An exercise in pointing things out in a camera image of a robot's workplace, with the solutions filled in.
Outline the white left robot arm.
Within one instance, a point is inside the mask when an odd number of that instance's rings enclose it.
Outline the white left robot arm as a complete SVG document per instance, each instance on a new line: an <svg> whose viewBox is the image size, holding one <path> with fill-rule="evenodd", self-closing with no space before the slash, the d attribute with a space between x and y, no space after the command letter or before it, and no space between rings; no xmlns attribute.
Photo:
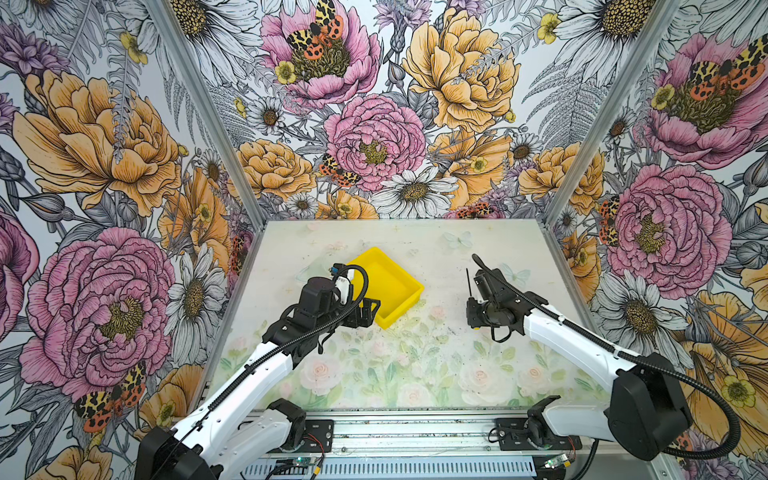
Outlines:
<svg viewBox="0 0 768 480"><path fill-rule="evenodd" d="M278 400L252 423L244 420L338 328L372 325L381 303L368 298L368 287L366 271L354 264L310 278L232 378L175 426L155 427L141 440L135 478L233 479L261 455L296 448L306 413L295 404Z"/></svg>

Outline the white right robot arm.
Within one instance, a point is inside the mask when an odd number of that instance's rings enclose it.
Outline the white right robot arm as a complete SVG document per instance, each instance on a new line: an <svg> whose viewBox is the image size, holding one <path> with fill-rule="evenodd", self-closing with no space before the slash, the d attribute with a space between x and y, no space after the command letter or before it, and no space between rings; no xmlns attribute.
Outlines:
<svg viewBox="0 0 768 480"><path fill-rule="evenodd" d="M537 448L567 437L615 442L641 460L652 460L692 425L693 419L671 364L658 354L631 353L562 315L538 294L522 292L499 270L468 276L468 325L487 328L492 340L524 336L561 355L608 392L605 401L579 403L551 394L527 411L522 428Z"/></svg>

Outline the thin black screwdriver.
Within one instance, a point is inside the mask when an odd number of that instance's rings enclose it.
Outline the thin black screwdriver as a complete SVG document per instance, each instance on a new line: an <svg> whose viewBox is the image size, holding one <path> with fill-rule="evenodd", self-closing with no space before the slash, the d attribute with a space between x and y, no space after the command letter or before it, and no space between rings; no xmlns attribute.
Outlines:
<svg viewBox="0 0 768 480"><path fill-rule="evenodd" d="M467 287L468 287L468 296L469 298L474 298L473 296L473 283L472 278L470 276L470 272L468 268L465 268L465 274L466 274L466 281L467 281Z"/></svg>

